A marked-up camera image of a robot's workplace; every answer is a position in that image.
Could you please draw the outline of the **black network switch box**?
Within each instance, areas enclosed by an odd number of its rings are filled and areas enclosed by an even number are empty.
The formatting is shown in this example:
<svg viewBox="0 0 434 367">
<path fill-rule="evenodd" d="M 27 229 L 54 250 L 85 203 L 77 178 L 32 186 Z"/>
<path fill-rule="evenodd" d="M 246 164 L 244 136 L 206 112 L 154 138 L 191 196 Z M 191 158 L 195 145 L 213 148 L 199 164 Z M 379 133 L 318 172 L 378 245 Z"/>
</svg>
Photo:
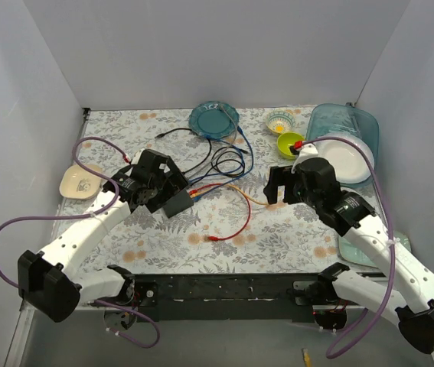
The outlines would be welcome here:
<svg viewBox="0 0 434 367">
<path fill-rule="evenodd" d="M 164 214 L 168 219 L 191 208 L 194 205 L 193 199 L 186 190 L 180 191 L 172 197 L 163 207 Z"/>
</svg>

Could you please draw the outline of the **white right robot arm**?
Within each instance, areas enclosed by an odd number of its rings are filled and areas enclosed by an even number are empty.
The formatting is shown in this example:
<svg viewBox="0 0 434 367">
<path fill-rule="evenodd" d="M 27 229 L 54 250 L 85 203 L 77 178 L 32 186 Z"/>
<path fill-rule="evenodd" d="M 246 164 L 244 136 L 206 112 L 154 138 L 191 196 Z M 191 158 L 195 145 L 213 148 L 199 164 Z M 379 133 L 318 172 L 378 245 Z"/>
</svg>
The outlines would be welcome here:
<svg viewBox="0 0 434 367">
<path fill-rule="evenodd" d="M 318 274 L 305 296 L 327 304 L 350 300 L 396 325 L 416 350 L 434 352 L 434 274 L 396 241 L 375 209 L 358 193 L 342 189 L 324 158 L 271 167 L 263 190 L 268 203 L 276 203 L 279 187 L 285 189 L 285 203 L 311 207 L 323 224 L 359 248 L 388 277 L 382 286 L 335 263 Z"/>
</svg>

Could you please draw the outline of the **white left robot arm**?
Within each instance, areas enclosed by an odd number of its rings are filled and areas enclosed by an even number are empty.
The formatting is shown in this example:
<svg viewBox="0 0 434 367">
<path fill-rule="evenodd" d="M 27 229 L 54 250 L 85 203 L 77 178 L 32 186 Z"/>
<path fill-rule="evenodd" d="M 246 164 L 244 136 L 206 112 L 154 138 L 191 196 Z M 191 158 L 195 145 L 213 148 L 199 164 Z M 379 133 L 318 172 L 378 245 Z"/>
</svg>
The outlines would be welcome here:
<svg viewBox="0 0 434 367">
<path fill-rule="evenodd" d="M 19 295 L 54 322 L 67 319 L 78 304 L 99 299 L 119 306 L 131 304 L 135 276 L 130 271 L 110 265 L 81 275 L 79 268 L 101 240 L 138 207 L 154 213 L 187 186 L 188 180 L 169 156 L 141 150 L 134 164 L 120 169 L 105 183 L 86 218 L 40 251 L 26 251 L 20 256 Z"/>
</svg>

